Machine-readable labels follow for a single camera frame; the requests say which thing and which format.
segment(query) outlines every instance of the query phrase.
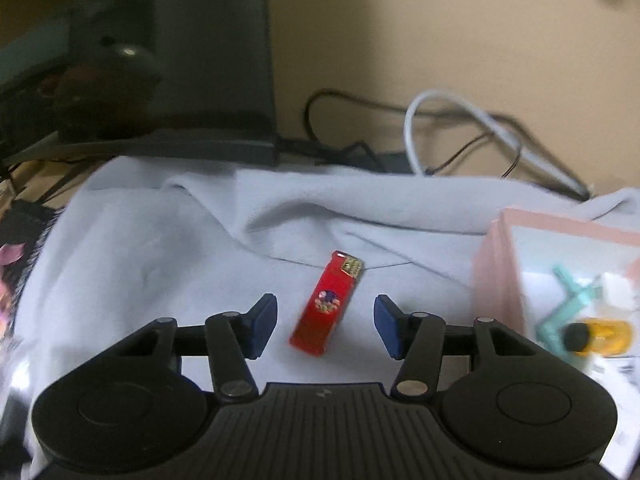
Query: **television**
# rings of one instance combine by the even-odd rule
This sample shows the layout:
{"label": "television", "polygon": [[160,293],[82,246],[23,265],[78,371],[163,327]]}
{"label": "television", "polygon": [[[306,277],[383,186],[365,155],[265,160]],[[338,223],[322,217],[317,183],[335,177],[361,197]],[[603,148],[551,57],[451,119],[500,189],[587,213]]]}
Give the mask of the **television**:
{"label": "television", "polygon": [[120,154],[275,164],[276,140],[266,0],[0,0],[6,166]]}

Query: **beige wall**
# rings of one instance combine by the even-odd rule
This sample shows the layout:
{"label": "beige wall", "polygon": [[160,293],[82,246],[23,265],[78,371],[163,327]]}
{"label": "beige wall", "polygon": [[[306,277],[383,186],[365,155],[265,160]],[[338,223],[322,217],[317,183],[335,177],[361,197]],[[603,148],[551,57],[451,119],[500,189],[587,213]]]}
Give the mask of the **beige wall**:
{"label": "beige wall", "polygon": [[[271,0],[271,19],[284,134],[302,134],[323,86],[399,104],[449,88],[519,117],[599,190],[640,186],[640,0]],[[402,145],[401,118],[332,102],[314,117],[326,142]],[[423,130],[433,164],[475,134]],[[456,171],[499,174],[510,157],[486,146]]]}

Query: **gray fabric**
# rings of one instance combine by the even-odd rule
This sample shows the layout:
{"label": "gray fabric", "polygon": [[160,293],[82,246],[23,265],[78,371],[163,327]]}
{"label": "gray fabric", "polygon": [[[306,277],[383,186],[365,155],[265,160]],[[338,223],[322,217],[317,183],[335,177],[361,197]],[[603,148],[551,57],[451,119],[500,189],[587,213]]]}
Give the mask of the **gray fabric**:
{"label": "gray fabric", "polygon": [[[472,258],[500,210],[520,206],[640,230],[638,191],[589,203],[492,178],[418,178],[119,158],[92,176],[53,228],[22,296],[17,335],[36,343],[35,393],[162,316],[201,324],[265,292],[278,325],[250,368],[267,381],[380,381],[399,368],[372,320],[376,295],[468,324]],[[365,271],[327,354],[287,339],[334,250]],[[185,375],[210,388],[205,359]]]}

